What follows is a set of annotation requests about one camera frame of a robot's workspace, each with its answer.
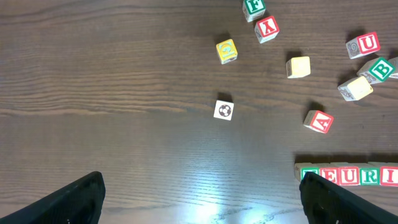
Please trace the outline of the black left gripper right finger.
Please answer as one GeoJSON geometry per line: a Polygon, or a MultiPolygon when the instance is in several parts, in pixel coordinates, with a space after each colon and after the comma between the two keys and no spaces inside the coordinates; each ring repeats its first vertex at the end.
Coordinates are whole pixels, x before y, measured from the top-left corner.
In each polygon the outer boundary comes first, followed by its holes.
{"type": "Polygon", "coordinates": [[[309,224],[397,224],[397,216],[326,180],[307,172],[300,197],[309,224]]]}

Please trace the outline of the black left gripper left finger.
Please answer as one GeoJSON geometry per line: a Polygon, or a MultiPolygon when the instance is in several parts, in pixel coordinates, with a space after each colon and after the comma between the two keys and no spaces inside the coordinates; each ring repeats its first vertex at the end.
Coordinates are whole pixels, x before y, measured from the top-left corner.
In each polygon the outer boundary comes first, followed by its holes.
{"type": "Polygon", "coordinates": [[[1,224],[97,224],[105,198],[102,173],[91,172],[52,194],[1,218],[1,224]]]}

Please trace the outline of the red E wooden block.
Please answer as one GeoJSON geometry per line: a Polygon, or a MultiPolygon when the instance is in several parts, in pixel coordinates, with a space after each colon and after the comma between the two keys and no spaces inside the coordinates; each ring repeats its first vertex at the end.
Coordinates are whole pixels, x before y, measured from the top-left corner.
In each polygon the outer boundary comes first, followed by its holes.
{"type": "Polygon", "coordinates": [[[330,163],[319,163],[315,164],[315,167],[318,167],[319,174],[321,177],[333,182],[336,185],[340,183],[340,173],[339,168],[330,163]]]}

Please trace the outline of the green N wooden block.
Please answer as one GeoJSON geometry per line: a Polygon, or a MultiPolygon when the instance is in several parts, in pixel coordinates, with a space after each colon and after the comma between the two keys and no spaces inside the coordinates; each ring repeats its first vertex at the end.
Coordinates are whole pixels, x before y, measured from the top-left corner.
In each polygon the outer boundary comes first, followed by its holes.
{"type": "Polygon", "coordinates": [[[295,163],[294,164],[294,174],[295,178],[300,182],[307,172],[314,172],[319,174],[319,167],[312,163],[295,163]]]}

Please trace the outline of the green R wooden block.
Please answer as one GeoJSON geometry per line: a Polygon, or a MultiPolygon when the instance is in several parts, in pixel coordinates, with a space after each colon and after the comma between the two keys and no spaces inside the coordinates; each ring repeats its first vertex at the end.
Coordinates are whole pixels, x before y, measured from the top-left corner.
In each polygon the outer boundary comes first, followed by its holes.
{"type": "Polygon", "coordinates": [[[380,168],[368,163],[353,163],[359,169],[360,185],[380,185],[380,168]]]}

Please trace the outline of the red I block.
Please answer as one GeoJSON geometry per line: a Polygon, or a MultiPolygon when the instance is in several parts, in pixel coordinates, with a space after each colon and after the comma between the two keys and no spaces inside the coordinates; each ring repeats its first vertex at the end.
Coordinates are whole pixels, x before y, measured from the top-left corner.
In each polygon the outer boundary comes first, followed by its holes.
{"type": "Polygon", "coordinates": [[[394,162],[368,162],[380,169],[380,185],[397,187],[397,163],[394,162]]]}

